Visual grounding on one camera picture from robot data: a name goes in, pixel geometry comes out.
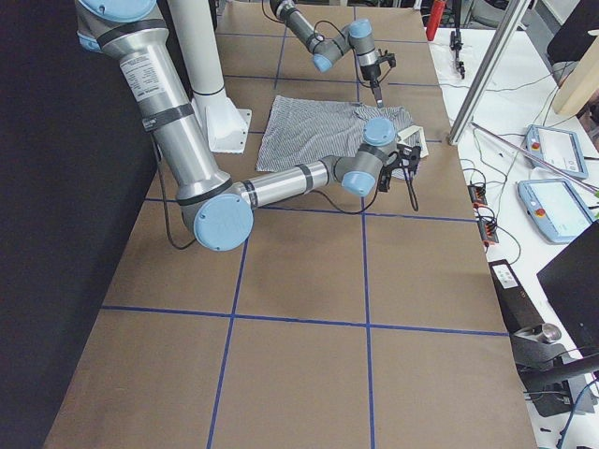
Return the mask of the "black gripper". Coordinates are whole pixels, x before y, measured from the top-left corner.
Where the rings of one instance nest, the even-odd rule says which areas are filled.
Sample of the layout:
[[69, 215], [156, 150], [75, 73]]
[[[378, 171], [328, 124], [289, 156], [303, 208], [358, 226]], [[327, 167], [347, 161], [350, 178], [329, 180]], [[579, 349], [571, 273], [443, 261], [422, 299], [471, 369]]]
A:
[[383, 164], [378, 178], [378, 191], [386, 193], [394, 170], [399, 169], [403, 174], [408, 192], [412, 192], [412, 178], [416, 175], [421, 159], [421, 147], [408, 147], [398, 144], [397, 149], [389, 155], [390, 161]]
[[363, 81], [371, 88], [376, 106], [381, 109], [384, 106], [382, 95], [380, 94], [379, 77], [381, 69], [379, 64], [362, 65], [360, 73]]

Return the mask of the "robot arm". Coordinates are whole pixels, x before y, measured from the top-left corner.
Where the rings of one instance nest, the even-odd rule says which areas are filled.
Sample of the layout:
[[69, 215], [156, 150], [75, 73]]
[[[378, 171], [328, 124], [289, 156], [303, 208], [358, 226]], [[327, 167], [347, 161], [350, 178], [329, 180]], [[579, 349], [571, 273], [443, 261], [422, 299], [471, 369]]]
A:
[[119, 63], [155, 154], [178, 183], [183, 221], [202, 246], [232, 250], [249, 237], [257, 208], [321, 193], [334, 182], [375, 199], [395, 171], [413, 180], [425, 145], [409, 145], [407, 131], [379, 117], [365, 123], [354, 155], [233, 181], [213, 155], [243, 147], [251, 113], [226, 94], [214, 9], [206, 1], [172, 1], [168, 8], [165, 19], [154, 1], [79, 1], [78, 37], [86, 50]]
[[388, 64], [389, 70], [396, 66], [395, 54], [377, 49], [373, 28], [368, 19], [354, 20], [343, 28], [331, 26], [337, 36], [327, 38], [317, 31], [298, 10], [294, 1], [270, 1], [273, 16], [283, 23], [312, 55], [314, 66], [321, 73], [327, 72], [347, 53], [352, 52], [357, 61], [362, 85], [368, 87], [378, 108], [384, 106], [381, 82], [381, 65]]

